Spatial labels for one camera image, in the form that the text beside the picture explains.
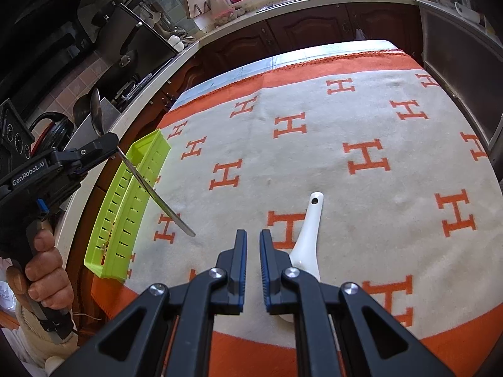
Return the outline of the left hand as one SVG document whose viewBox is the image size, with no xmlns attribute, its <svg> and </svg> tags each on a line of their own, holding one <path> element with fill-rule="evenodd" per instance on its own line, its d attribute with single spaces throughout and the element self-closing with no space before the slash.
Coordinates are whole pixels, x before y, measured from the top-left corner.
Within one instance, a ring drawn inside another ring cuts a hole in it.
<svg viewBox="0 0 503 377">
<path fill-rule="evenodd" d="M 37 254 L 22 271 L 11 265 L 6 270 L 7 283 L 16 299 L 33 312 L 30 299 L 53 310 L 70 310 L 73 306 L 73 287 L 62 266 L 62 257 L 55 247 L 51 231 L 40 230 L 33 239 Z"/>
</svg>

